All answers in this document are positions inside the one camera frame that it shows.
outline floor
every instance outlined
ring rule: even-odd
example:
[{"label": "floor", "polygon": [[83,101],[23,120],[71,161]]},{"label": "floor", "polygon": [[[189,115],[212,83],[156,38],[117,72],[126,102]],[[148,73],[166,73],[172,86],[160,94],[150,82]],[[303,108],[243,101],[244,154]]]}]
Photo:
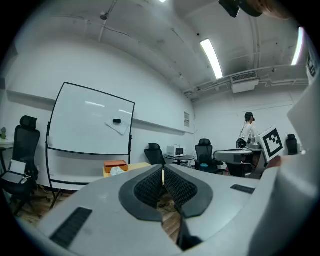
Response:
[{"label": "floor", "polygon": [[[48,196],[51,198],[51,202],[47,202],[45,199],[34,201],[32,202],[33,207],[37,211],[38,214],[41,216],[46,215],[46,213],[49,211],[51,203],[53,201],[53,195],[51,192],[46,192],[42,190],[41,188],[38,189],[38,191],[35,192],[36,196]],[[68,197],[72,196],[71,193],[63,193],[62,195],[59,195],[54,207],[59,205],[61,202],[66,200]],[[16,209],[17,202],[11,202],[10,208],[12,212]],[[181,216],[175,209],[175,203],[171,199],[171,197],[168,194],[164,194],[160,201],[158,202],[157,210],[162,214],[163,216],[163,224],[162,228],[164,231],[168,234],[168,236],[176,242],[179,235],[180,230],[180,220]],[[22,210],[18,213],[18,217],[22,218],[26,222],[31,223],[32,225],[36,226],[38,221],[40,220],[36,213],[34,213],[29,205],[25,204],[22,208]]]}]

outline ceiling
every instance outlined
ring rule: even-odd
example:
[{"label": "ceiling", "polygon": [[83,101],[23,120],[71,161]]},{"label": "ceiling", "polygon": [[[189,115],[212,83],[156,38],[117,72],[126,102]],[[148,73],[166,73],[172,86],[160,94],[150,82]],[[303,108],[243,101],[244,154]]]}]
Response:
[{"label": "ceiling", "polygon": [[[101,12],[113,4],[104,24]],[[278,73],[280,80],[288,74],[292,79],[306,78],[305,72],[298,75],[287,66],[298,40],[299,25],[294,19],[253,18],[241,10],[232,18],[218,0],[58,0],[42,10],[45,22],[34,19],[34,23],[45,26],[47,33],[73,34],[119,48],[159,72],[181,92],[189,92],[188,97],[200,87],[223,82],[216,80],[200,45],[205,39],[210,39],[224,77],[285,65]],[[294,70],[305,70],[306,58],[304,49],[298,62],[301,66]]]}]

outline air conditioner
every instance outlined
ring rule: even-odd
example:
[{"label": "air conditioner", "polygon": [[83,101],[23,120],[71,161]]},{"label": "air conditioner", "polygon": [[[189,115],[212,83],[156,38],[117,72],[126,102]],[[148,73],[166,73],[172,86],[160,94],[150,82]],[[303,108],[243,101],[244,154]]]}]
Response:
[{"label": "air conditioner", "polygon": [[232,76],[231,83],[233,93],[237,94],[254,90],[259,84],[259,79],[257,73],[253,71]]}]

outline whiteboard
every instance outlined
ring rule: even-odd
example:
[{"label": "whiteboard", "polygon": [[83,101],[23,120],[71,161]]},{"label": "whiteboard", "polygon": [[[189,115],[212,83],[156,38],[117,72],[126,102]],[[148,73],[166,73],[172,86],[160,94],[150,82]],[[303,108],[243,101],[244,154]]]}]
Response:
[{"label": "whiteboard", "polygon": [[[93,154],[128,155],[135,103],[65,82],[53,108],[49,149]],[[120,134],[114,119],[121,119]],[[115,129],[106,123],[116,126]]]}]

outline cardboard box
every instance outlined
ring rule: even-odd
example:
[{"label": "cardboard box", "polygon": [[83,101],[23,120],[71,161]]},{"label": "cardboard box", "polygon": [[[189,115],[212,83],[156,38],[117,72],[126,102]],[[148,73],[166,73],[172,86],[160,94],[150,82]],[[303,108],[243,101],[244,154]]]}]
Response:
[{"label": "cardboard box", "polygon": [[128,165],[126,161],[105,161],[104,162],[104,171],[106,174],[109,174],[111,172],[111,169],[113,167],[120,167],[123,171],[128,171]]}]

